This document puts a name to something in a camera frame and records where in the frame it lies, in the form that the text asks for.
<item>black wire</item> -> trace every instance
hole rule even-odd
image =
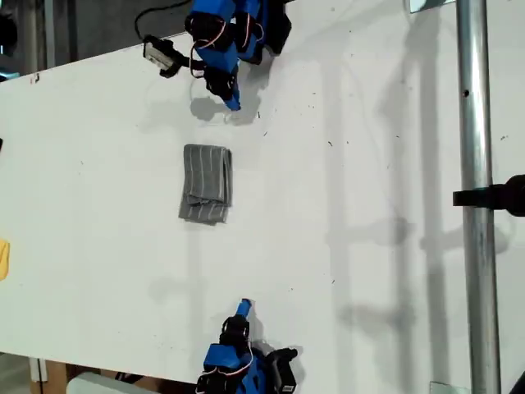
[[[38,365],[39,365],[39,386],[40,386],[40,394],[43,394],[43,383],[42,383],[42,369],[40,368],[40,359],[36,359]]]
[[[188,4],[190,2],[191,2],[191,0],[183,0],[182,2],[176,2],[175,4],[171,4],[170,6],[152,7],[152,8],[145,9],[140,14],[138,14],[137,17],[135,18],[135,33],[137,34],[137,37],[139,37],[140,41],[142,41],[144,39],[144,37],[142,36],[142,34],[140,33],[140,30],[139,30],[139,20],[144,15],[147,15],[150,12],[165,11],[165,10],[171,10],[172,8],[182,7],[182,6],[185,6],[186,4]]]

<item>white table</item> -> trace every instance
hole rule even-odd
[[[242,112],[141,47],[0,85],[1,351],[192,382],[248,297],[253,339],[301,350],[300,394],[469,386],[454,6],[289,12],[283,55],[241,66]],[[489,2],[495,181],[525,167],[524,12]],[[226,225],[177,217],[188,143],[233,152]],[[496,224],[508,391],[525,223]]]

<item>yellow object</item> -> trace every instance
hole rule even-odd
[[[9,273],[9,242],[0,240],[0,281]]]

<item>gray cloth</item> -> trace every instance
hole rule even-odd
[[[184,147],[185,182],[179,218],[224,223],[231,206],[231,151],[221,146]]]

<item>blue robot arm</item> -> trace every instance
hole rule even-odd
[[[203,71],[207,89],[219,96],[232,111],[240,110],[237,83],[239,59],[260,64],[263,48],[280,54],[291,31],[285,13],[289,0],[194,0],[185,20],[185,30],[193,37],[189,57],[173,48],[169,40],[146,36],[144,57],[170,78],[181,67]],[[201,61],[193,60],[193,51]]]
[[[235,316],[222,325],[219,343],[213,343],[204,359],[197,394],[293,393],[296,387],[290,361],[297,350],[281,349],[264,355],[249,341],[249,300],[242,300]]]

